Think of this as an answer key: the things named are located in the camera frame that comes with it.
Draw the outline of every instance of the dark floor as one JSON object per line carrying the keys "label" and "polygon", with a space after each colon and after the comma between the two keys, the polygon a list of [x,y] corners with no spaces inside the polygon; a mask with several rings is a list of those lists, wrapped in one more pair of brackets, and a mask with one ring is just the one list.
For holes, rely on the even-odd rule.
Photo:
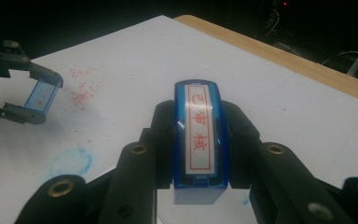
{"label": "dark floor", "polygon": [[159,15],[190,14],[346,73],[358,51],[358,0],[0,1],[0,37],[31,58]]}

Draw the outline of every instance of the white label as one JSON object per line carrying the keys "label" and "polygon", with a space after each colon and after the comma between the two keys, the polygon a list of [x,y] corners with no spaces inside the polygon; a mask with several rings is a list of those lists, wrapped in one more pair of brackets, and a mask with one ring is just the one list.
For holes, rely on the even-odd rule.
{"label": "white label", "polygon": [[186,173],[214,174],[212,104],[207,85],[185,85]]}

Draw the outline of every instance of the blue ink mark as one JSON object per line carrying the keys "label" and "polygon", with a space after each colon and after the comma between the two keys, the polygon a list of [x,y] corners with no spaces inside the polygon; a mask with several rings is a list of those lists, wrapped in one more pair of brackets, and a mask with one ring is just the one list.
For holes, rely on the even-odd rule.
{"label": "blue ink mark", "polygon": [[249,197],[246,195],[243,197],[242,205],[248,205],[251,201],[249,200]]}
{"label": "blue ink mark", "polygon": [[50,166],[50,175],[83,175],[91,167],[92,156],[85,149],[73,148],[58,155]]}

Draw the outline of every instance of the blue plastic stamp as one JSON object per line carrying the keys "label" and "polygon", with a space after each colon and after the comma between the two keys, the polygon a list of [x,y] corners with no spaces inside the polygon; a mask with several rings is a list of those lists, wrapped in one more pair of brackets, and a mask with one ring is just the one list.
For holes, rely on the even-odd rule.
{"label": "blue plastic stamp", "polygon": [[46,116],[61,86],[61,79],[42,74],[34,86],[34,90],[25,103],[24,108]]}
{"label": "blue plastic stamp", "polygon": [[211,204],[228,183],[227,125],[217,85],[175,84],[174,202]]}

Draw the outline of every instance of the white tabletop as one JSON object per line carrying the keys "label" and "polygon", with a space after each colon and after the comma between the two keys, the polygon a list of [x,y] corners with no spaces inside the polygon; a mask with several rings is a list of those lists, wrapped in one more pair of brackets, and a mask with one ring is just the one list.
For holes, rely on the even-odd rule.
{"label": "white tabletop", "polygon": [[[342,187],[358,176],[358,99],[275,63],[157,17],[33,60],[63,77],[41,125],[0,119],[0,223],[13,223],[53,176],[91,181],[117,164],[121,149],[150,126],[155,106],[173,99],[177,81],[217,83],[262,141],[290,147],[318,178]],[[35,81],[0,78],[0,106],[23,105]],[[163,223],[255,223],[248,190],[228,189],[214,205],[172,204],[158,191]]]}

